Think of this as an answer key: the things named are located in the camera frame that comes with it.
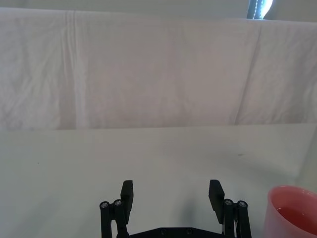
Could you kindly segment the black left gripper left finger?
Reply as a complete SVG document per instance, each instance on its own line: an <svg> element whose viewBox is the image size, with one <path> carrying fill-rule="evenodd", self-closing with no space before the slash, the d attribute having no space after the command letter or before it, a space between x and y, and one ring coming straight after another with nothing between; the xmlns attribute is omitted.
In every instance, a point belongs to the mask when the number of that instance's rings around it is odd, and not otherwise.
<svg viewBox="0 0 317 238"><path fill-rule="evenodd" d="M128 238L127 224L134 198L133 181L125 180L122 185L120 199L113 203L103 201L100 203L101 212L101 237L111 238L111 222L115 220L117 226L117 237Z"/></svg>

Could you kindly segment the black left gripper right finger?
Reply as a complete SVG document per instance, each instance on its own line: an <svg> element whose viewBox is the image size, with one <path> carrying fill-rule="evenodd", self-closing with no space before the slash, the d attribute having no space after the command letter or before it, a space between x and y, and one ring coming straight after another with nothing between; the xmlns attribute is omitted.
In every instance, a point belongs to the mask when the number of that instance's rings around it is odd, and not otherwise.
<svg viewBox="0 0 317 238"><path fill-rule="evenodd" d="M220 181L211 179L209 184L209 199L218 222L222 225L224 238L251 238L251 228L248 215L248 204L239 200L236 203L225 198Z"/></svg>

